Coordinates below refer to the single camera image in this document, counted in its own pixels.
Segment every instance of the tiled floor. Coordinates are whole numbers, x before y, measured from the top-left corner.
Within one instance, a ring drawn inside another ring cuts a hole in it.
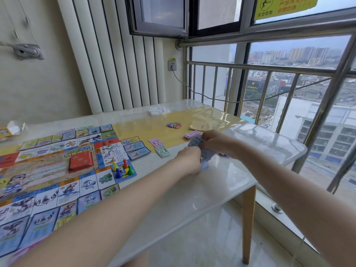
[[[149,249],[154,267],[242,267],[242,213],[233,201],[216,208]],[[291,266],[292,256],[257,223],[251,267]],[[301,267],[299,262],[294,267]]]

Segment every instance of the board game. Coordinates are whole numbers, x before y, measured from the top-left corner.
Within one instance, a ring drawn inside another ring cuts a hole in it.
[[[112,125],[61,131],[0,157],[0,257],[13,261],[136,176],[131,159],[150,153]]]

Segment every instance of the hand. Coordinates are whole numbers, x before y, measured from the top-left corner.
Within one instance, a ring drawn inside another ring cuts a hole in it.
[[[181,165],[181,169],[185,171],[185,175],[198,173],[202,165],[200,148],[198,146],[185,147],[183,150],[179,151],[176,158],[174,159]]]
[[[236,155],[232,151],[232,146],[238,142],[238,139],[232,138],[223,134],[218,130],[208,130],[202,134],[202,142],[200,148],[211,148],[218,153],[227,154],[232,158],[236,158]]]

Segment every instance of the person's left arm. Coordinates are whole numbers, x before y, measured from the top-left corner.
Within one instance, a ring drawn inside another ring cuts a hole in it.
[[[154,203],[200,170],[200,149],[186,147],[162,167],[70,220],[13,266],[107,266]]]

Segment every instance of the person's right arm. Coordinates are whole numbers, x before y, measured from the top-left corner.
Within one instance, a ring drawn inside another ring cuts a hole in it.
[[[256,148],[217,130],[202,148],[240,160],[333,267],[356,264],[356,211]]]

